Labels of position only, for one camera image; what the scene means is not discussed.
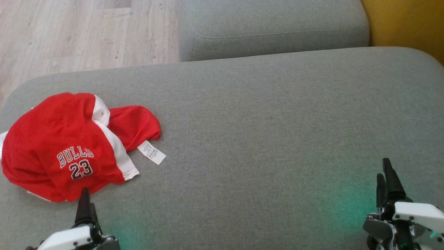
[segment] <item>robotic arm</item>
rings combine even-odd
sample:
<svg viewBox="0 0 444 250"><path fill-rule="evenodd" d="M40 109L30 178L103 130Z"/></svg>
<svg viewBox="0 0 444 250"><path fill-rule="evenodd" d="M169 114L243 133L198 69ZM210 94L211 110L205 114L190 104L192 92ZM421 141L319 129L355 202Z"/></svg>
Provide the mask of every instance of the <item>robotic arm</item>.
<svg viewBox="0 0 444 250"><path fill-rule="evenodd" d="M26 250L120 250L119 241L113 235L103 236L94 203L90 202L89 190L84 188L77 206L74 225L42 241L39 247Z"/></svg>
<svg viewBox="0 0 444 250"><path fill-rule="evenodd" d="M377 175L376 212L368 214L364 230L369 234L369 250L431 250L414 242L426 229L444 237L444 213L425 203L413 203L392 168L388 158L382 160L385 179Z"/></svg>

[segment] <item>number 23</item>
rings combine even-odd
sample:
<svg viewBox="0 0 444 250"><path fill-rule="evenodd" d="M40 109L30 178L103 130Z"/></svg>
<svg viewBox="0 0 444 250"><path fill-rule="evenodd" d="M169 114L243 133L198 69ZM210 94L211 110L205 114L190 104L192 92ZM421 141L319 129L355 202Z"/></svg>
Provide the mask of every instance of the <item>number 23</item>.
<svg viewBox="0 0 444 250"><path fill-rule="evenodd" d="M73 163L69 165L69 170L72 171L71 178L73 180L92 174L92 169L91 166L89 166L88 160L81 160L78 164Z"/></svg>

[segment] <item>bulls 23 logo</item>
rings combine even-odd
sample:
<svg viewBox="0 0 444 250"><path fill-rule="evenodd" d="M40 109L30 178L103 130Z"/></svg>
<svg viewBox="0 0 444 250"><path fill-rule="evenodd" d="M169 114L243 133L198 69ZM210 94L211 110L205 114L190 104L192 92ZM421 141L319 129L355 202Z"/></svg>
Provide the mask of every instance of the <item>bulls 23 logo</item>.
<svg viewBox="0 0 444 250"><path fill-rule="evenodd" d="M92 174L92 168L91 165L89 165L88 158L93 157L94 154L89 149L82 149L80 146L77 146L76 148L71 146L57 154L60 168L63 168L74 161L68 167L71 171L71 178L73 180Z"/></svg>

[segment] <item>sofa seam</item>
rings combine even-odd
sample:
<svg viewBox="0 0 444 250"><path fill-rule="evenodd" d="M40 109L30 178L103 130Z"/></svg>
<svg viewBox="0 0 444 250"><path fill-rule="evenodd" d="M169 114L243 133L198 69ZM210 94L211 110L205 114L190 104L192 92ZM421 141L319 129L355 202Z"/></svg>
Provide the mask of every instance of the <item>sofa seam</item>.
<svg viewBox="0 0 444 250"><path fill-rule="evenodd" d="M240 35L240 36L204 36L196 32L191 23L189 23L189 27L191 31L196 35L197 38L201 40L243 40L243 39L253 39L253 38L261 38L261 37L277 37L277 36L293 36L299 34L307 34L307 33L320 33L320 32L338 32L338 31L351 31L357 28L360 28L365 25L365 18L363 22L356 27L348 28L348 29L336 29L336 30L314 30L314 31L287 31L280 33L262 33L262 34L249 34L249 35Z"/></svg>

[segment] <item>gray seat cushion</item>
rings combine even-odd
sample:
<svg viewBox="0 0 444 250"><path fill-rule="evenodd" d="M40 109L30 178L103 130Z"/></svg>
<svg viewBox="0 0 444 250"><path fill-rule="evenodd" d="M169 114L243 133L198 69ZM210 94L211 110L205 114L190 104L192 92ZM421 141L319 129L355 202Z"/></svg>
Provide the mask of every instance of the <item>gray seat cushion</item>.
<svg viewBox="0 0 444 250"><path fill-rule="evenodd" d="M184 0L181 61L369 44L359 0Z"/></svg>
<svg viewBox="0 0 444 250"><path fill-rule="evenodd" d="M0 131L49 95L91 92L159 119L157 166L91 196L123 250L365 249L376 174L389 157L414 201L444 207L444 68L407 48L349 48L40 77ZM0 249L68 229L49 203L0 177Z"/></svg>

